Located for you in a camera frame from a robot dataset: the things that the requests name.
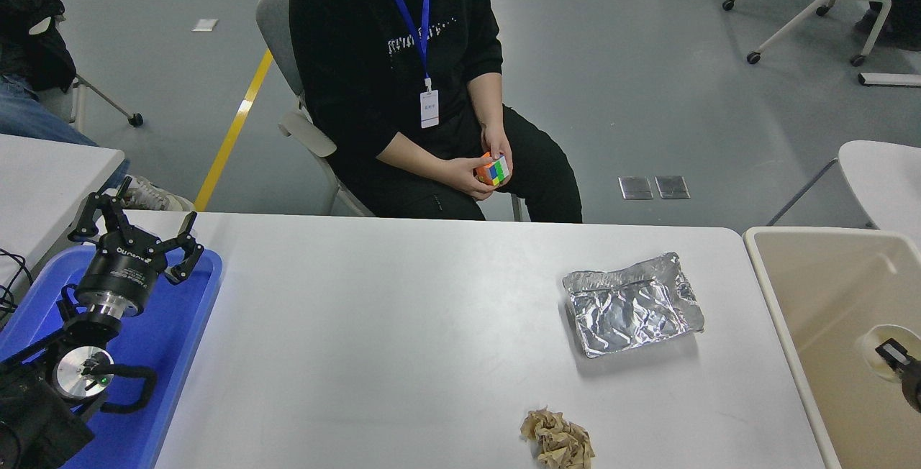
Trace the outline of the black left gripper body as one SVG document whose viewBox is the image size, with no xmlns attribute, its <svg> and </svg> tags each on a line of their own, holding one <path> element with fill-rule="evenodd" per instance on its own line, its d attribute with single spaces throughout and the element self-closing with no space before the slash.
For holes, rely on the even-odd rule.
<svg viewBox="0 0 921 469">
<path fill-rule="evenodd" d="M 138 231 L 132 241 L 111 231 L 96 244 L 96 253 L 76 289 L 78 301 L 88 307 L 102 296 L 121 296 L 132 308 L 145 308 L 165 271 L 165 253 L 151 253 L 159 237 Z"/>
</svg>

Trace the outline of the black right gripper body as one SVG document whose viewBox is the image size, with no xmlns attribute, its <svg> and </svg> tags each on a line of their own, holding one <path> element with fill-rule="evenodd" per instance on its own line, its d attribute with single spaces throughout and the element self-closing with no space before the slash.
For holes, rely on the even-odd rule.
<svg viewBox="0 0 921 469">
<path fill-rule="evenodd" d="M 900 368 L 902 396 L 909 406 L 920 412 L 920 363 L 912 358 Z"/>
</svg>

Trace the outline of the person's right hand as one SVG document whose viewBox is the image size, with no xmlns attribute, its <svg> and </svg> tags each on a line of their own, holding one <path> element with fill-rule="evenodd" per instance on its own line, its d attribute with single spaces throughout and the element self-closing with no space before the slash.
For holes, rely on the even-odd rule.
<svg viewBox="0 0 921 469">
<path fill-rule="evenodd" d="M 475 170 L 486 166 L 491 161 L 491 158 L 484 157 L 444 160 L 441 161 L 437 179 L 474 200 L 483 201 L 492 196 L 496 186 L 480 181 L 475 176 Z"/>
</svg>

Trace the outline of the person's left hand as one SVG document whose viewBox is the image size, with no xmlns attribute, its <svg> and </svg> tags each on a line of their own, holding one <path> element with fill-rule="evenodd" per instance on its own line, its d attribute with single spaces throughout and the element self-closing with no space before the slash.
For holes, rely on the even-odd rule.
<svg viewBox="0 0 921 469">
<path fill-rule="evenodd" d="M 506 161 L 506 178 L 501 181 L 499 186 L 504 186 L 511 181 L 511 175 L 513 174 L 513 154 L 511 150 L 511 145 L 507 134 L 504 131 L 503 124 L 482 124 L 481 125 L 481 146 L 484 151 L 488 154 L 490 162 L 497 162 L 500 157 L 504 157 Z"/>
</svg>

